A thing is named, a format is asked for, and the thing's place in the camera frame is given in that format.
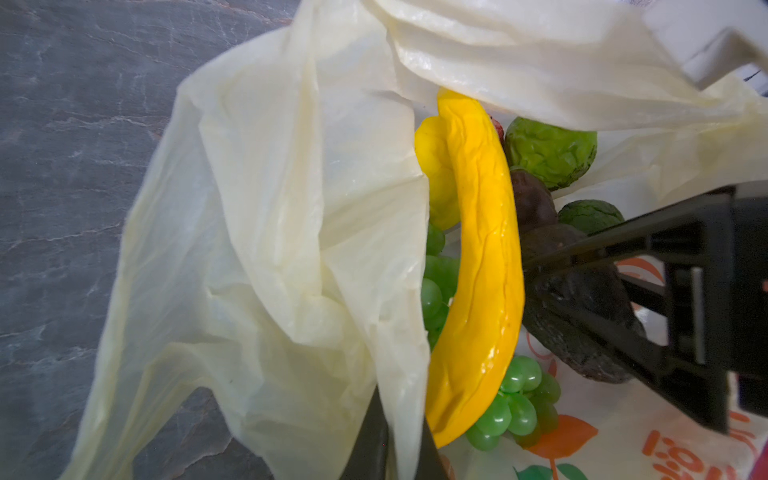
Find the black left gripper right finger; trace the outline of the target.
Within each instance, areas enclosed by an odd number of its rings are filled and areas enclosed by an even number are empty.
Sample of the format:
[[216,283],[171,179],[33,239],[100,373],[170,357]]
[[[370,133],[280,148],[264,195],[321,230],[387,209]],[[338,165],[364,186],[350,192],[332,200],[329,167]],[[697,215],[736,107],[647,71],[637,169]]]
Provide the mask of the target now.
[[[767,189],[731,185],[567,242],[555,228],[528,236],[524,326],[560,327],[620,365],[699,425],[728,430],[731,399],[767,413]],[[620,281],[630,304],[661,315],[665,344],[577,302],[596,287],[586,273],[650,256],[656,285]]]

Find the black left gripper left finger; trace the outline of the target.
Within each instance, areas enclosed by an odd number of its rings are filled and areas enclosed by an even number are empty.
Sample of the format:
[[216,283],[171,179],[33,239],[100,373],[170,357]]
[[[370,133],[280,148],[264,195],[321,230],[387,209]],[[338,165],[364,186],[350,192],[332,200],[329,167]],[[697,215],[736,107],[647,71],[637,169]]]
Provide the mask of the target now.
[[[420,446],[417,448],[418,465],[416,480],[448,480],[449,473],[439,453],[427,420],[423,422]],[[388,462],[394,455],[394,441],[382,406],[379,388],[376,387],[348,461],[340,479],[384,480]]]

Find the cream printed plastic bag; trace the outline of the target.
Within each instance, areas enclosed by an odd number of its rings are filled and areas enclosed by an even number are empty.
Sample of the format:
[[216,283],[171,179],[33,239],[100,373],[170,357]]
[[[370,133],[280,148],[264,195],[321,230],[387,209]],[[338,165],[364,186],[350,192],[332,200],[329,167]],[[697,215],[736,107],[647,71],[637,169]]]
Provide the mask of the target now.
[[603,133],[566,191],[630,215],[767,175],[767,101],[715,65],[763,1],[304,1],[178,88],[123,233],[67,479],[129,479],[197,388],[279,479],[335,479],[372,393],[416,471],[429,362],[415,111],[446,87]]

